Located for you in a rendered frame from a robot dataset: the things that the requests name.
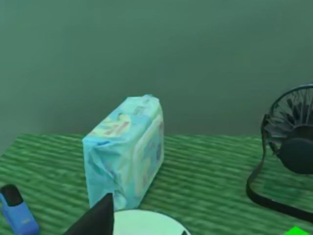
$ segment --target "white round object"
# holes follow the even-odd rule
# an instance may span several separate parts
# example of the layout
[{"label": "white round object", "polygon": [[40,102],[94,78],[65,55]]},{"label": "white round object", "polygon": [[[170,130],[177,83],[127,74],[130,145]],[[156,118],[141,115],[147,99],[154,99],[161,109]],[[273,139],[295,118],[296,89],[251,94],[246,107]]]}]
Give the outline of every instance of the white round object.
[{"label": "white round object", "polygon": [[190,233],[181,223],[167,215],[153,211],[127,210],[114,213],[113,235],[190,235]]}]

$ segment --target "portable fan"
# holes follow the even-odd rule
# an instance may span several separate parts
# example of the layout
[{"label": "portable fan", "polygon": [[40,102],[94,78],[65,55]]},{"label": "portable fan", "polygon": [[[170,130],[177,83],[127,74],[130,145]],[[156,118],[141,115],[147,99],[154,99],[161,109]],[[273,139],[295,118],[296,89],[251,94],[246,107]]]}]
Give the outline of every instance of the portable fan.
[{"label": "portable fan", "polygon": [[313,223],[313,213],[261,196],[251,188],[263,167],[267,144],[288,170],[313,174],[313,84],[282,94],[264,115],[261,134],[263,156],[247,180],[247,196],[263,207]]}]

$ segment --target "blue marker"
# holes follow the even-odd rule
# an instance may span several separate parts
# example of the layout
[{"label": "blue marker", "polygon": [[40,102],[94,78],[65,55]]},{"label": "blue marker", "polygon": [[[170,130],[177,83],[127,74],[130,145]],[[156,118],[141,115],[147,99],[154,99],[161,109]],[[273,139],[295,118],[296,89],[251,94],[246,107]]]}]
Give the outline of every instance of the blue marker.
[{"label": "blue marker", "polygon": [[0,189],[2,213],[15,235],[38,235],[39,226],[15,185]]}]

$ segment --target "plain backdrop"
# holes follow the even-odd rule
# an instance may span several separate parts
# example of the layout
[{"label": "plain backdrop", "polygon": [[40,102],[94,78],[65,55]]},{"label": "plain backdrop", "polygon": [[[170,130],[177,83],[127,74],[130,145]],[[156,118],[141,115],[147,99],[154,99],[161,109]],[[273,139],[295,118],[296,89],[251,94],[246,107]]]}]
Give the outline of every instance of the plain backdrop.
[{"label": "plain backdrop", "polygon": [[313,81],[312,0],[0,1],[0,152],[19,133],[87,133],[127,96],[167,134],[258,134]]}]

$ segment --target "green table surface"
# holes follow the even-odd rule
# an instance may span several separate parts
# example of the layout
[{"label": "green table surface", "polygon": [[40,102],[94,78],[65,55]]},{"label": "green table surface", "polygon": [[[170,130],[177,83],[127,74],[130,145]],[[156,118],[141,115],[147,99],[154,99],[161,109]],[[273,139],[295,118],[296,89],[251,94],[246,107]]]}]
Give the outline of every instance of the green table surface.
[{"label": "green table surface", "polygon": [[[81,135],[21,135],[0,157],[0,184],[14,183],[41,227],[62,234],[88,209]],[[253,204],[245,195],[261,158],[258,137],[168,136],[165,161],[141,208],[182,222],[193,235],[282,235],[312,225]],[[255,187],[313,211],[310,177],[292,174],[269,156]],[[0,216],[0,234],[11,235]]]}]

